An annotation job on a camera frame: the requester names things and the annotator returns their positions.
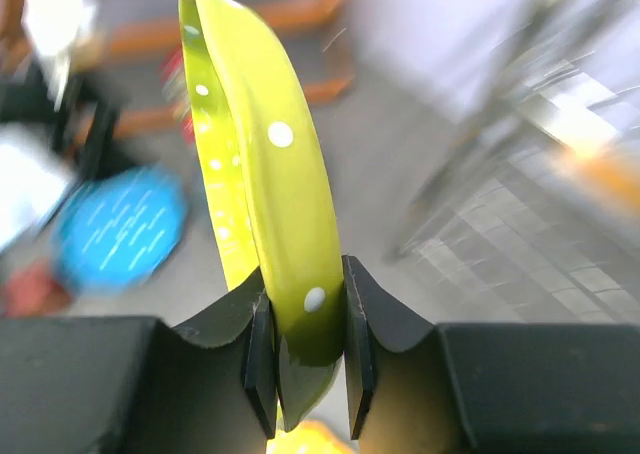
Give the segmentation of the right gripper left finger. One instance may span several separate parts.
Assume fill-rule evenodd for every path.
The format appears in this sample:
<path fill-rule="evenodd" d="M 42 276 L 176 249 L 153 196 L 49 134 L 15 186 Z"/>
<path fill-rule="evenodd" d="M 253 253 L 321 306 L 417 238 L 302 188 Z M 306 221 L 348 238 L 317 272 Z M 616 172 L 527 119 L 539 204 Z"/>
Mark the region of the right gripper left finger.
<path fill-rule="evenodd" d="M 264 282 L 156 317 L 1 323 L 5 453 L 262 453 L 276 430 Z"/>

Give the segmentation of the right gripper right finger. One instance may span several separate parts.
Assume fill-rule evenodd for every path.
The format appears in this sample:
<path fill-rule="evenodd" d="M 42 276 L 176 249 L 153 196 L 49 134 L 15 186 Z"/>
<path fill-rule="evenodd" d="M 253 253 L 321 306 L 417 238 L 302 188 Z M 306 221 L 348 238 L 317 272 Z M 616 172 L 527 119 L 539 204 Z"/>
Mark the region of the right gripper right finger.
<path fill-rule="evenodd" d="M 635 453 L 639 329 L 433 324 L 343 260 L 350 435 L 364 453 Z"/>

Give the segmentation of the metal dish rack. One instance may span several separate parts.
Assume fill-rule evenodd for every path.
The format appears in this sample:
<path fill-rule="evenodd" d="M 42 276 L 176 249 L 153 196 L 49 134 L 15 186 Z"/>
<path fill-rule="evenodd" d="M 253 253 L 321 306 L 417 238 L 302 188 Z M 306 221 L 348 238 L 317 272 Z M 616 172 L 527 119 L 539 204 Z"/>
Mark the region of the metal dish rack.
<path fill-rule="evenodd" d="M 388 258 L 432 321 L 639 320 L 639 0 L 519 0 Z"/>

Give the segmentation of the green dotted plate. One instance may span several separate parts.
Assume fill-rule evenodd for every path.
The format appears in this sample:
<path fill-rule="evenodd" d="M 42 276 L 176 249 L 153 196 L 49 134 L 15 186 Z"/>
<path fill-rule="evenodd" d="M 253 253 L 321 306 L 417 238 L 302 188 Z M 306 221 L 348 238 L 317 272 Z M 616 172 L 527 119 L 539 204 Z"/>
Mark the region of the green dotted plate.
<path fill-rule="evenodd" d="M 262 275 L 274 319 L 283 426 L 331 387 L 344 345 L 344 272 L 329 179 L 296 72 L 293 95 L 223 92 L 195 0 L 186 0 L 186 90 L 206 198 L 229 288 Z"/>

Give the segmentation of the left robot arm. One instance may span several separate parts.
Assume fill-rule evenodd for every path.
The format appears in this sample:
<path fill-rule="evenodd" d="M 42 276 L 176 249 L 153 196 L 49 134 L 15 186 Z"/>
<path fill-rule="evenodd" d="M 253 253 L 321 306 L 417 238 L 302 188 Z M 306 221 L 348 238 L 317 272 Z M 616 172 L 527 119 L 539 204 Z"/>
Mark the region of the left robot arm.
<path fill-rule="evenodd" d="M 95 179 L 121 102 L 96 69 L 96 0 L 1 0 L 1 248 Z"/>

